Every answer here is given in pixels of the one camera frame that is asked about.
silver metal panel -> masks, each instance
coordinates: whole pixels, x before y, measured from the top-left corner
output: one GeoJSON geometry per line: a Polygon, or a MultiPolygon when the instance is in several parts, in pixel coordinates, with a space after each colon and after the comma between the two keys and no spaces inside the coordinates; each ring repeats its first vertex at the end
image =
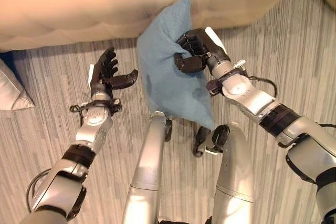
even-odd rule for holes
{"type": "Polygon", "coordinates": [[[131,186],[141,189],[159,190],[161,185],[165,124],[166,116],[162,112],[154,112],[152,114],[131,186]]]}
{"type": "Polygon", "coordinates": [[[316,193],[316,204],[322,217],[336,209],[336,182],[323,186],[316,193]]]}
{"type": "Polygon", "coordinates": [[[73,144],[89,146],[96,154],[106,140],[106,134],[112,127],[110,111],[102,106],[90,107],[86,113],[82,127],[76,134],[73,144]]]}
{"type": "Polygon", "coordinates": [[[233,197],[254,202],[253,167],[245,135],[235,123],[231,123],[229,128],[217,188],[233,197]]]}
{"type": "Polygon", "coordinates": [[[311,119],[302,116],[284,129],[276,139],[281,143],[289,143],[300,134],[306,133],[311,136],[319,145],[336,157],[336,141],[325,129],[311,119]]]}
{"type": "Polygon", "coordinates": [[[108,94],[106,94],[105,92],[96,92],[96,93],[93,94],[92,100],[94,100],[94,101],[95,100],[109,101],[109,100],[111,100],[111,97],[108,94]]]}
{"type": "Polygon", "coordinates": [[[230,72],[232,69],[233,69],[232,63],[228,60],[223,60],[223,61],[220,61],[218,65],[213,67],[211,71],[211,75],[214,78],[219,79],[226,73],[230,72]]]}
{"type": "Polygon", "coordinates": [[[122,224],[156,224],[159,213],[159,191],[130,187],[122,224]]]}
{"type": "Polygon", "coordinates": [[[254,122],[259,123],[280,102],[255,88],[246,76],[235,74],[223,83],[222,92],[228,102],[236,105],[254,122]]]}
{"type": "Polygon", "coordinates": [[[314,181],[325,170],[336,167],[336,157],[323,149],[311,137],[295,145],[287,155],[300,171],[314,181]]]}
{"type": "Polygon", "coordinates": [[[36,209],[44,197],[46,190],[48,189],[49,185],[53,182],[54,178],[56,177],[57,173],[60,171],[67,172],[73,174],[77,177],[82,177],[84,173],[88,174],[88,169],[80,165],[74,161],[67,160],[67,159],[60,159],[57,163],[52,167],[49,174],[45,177],[41,185],[38,187],[35,195],[31,201],[32,209],[36,209]]]}
{"type": "Polygon", "coordinates": [[[53,206],[64,210],[68,215],[81,190],[80,182],[57,175],[36,208],[46,205],[53,206]]]}
{"type": "Polygon", "coordinates": [[[68,222],[63,215],[48,210],[32,212],[20,222],[20,224],[67,224],[67,223],[68,222]]]}
{"type": "Polygon", "coordinates": [[[249,201],[238,199],[216,189],[212,224],[252,224],[253,206],[249,201]]]}

white tag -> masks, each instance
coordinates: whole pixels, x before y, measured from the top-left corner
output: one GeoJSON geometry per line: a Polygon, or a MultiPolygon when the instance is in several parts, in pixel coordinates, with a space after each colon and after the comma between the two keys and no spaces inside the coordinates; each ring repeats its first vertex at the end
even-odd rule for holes
{"type": "Polygon", "coordinates": [[[91,88],[91,87],[90,87],[90,82],[91,82],[91,80],[92,80],[93,68],[94,68],[94,67],[95,67],[94,64],[90,64],[90,68],[89,68],[89,78],[88,78],[89,88],[91,88]]]}
{"type": "Polygon", "coordinates": [[[212,41],[219,47],[221,47],[224,50],[224,53],[227,54],[226,49],[223,45],[223,43],[221,42],[220,38],[217,36],[217,34],[212,30],[211,27],[207,27],[205,30],[206,34],[209,35],[210,39],[212,39],[212,41]]]}

black joint band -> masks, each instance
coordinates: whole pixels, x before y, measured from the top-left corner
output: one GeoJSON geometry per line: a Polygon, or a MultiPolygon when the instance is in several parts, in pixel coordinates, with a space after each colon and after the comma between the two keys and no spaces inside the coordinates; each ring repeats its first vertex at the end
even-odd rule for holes
{"type": "Polygon", "coordinates": [[[317,176],[317,191],[319,191],[323,186],[334,182],[336,182],[336,167],[325,170],[323,173],[317,176]]]}
{"type": "Polygon", "coordinates": [[[58,208],[58,207],[53,207],[53,206],[49,206],[49,205],[45,205],[45,206],[40,206],[39,208],[36,209],[36,212],[38,211],[53,211],[53,212],[57,212],[61,215],[64,216],[64,218],[66,218],[67,214],[65,213],[64,210],[58,208]]]}
{"type": "Polygon", "coordinates": [[[263,127],[274,137],[277,137],[285,128],[300,116],[292,109],[280,104],[272,109],[260,122],[263,127]]]}
{"type": "Polygon", "coordinates": [[[157,223],[157,224],[189,224],[189,223],[180,222],[180,221],[161,220],[160,223],[157,223]]]}
{"type": "Polygon", "coordinates": [[[64,159],[80,163],[86,168],[89,168],[96,154],[87,146],[74,144],[64,153],[64,159]]]}
{"type": "Polygon", "coordinates": [[[335,224],[335,218],[332,215],[336,214],[336,209],[329,211],[321,224],[335,224]]]}
{"type": "Polygon", "coordinates": [[[206,220],[205,224],[211,224],[212,223],[212,216],[209,217],[209,219],[206,220]]]}

blue pillow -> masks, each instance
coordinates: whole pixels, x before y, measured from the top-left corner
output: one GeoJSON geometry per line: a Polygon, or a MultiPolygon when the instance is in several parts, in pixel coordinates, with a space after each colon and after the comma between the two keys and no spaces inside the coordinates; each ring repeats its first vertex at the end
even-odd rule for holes
{"type": "Polygon", "coordinates": [[[185,74],[174,64],[174,54],[190,53],[175,42],[192,29],[190,0],[166,7],[138,39],[138,59],[151,111],[178,116],[214,129],[211,97],[203,72],[185,74]]]}

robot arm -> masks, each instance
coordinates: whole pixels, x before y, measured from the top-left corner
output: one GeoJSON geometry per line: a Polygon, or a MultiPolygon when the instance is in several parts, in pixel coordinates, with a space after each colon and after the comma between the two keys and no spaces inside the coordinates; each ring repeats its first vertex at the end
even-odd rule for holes
{"type": "Polygon", "coordinates": [[[114,48],[109,48],[95,64],[90,82],[92,102],[87,103],[83,125],[63,157],[53,166],[31,201],[32,212],[21,224],[66,223],[74,218],[86,195],[82,183],[94,157],[112,127],[112,116],[121,110],[111,90],[133,85],[138,72],[113,76],[118,69],[114,48]]]}
{"type": "Polygon", "coordinates": [[[214,132],[201,127],[196,136],[197,151],[223,153],[214,197],[213,214],[206,224],[252,224],[254,175],[244,133],[236,123],[218,126],[214,132]]]}
{"type": "Polygon", "coordinates": [[[280,147],[291,146],[286,156],[288,165],[303,180],[318,186],[316,202],[323,224],[336,222],[335,138],[319,124],[255,88],[247,76],[245,61],[232,64],[210,27],[188,31],[177,43],[192,55],[183,59],[181,54],[175,54],[178,69],[191,73],[208,66],[215,78],[207,84],[211,95],[221,93],[272,134],[280,147]]]}

